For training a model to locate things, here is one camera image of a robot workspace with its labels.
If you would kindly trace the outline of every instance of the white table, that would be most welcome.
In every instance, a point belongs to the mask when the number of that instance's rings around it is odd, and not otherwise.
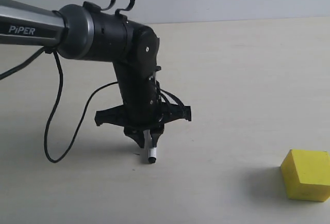
[[[153,28],[158,79],[192,106],[192,122],[166,125],[157,163],[145,165],[122,128],[94,124],[96,110],[121,104],[114,86],[51,164],[42,142],[58,76],[41,56],[0,82],[0,223],[326,223],[330,201],[287,200],[278,167],[291,148],[330,151],[330,18]],[[2,45],[1,71],[35,50]],[[62,63],[55,157],[90,93],[115,80],[110,63]]]

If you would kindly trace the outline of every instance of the yellow cube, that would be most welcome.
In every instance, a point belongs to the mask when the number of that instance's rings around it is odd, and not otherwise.
[[[327,152],[290,150],[280,168],[289,199],[324,202],[330,197]]]

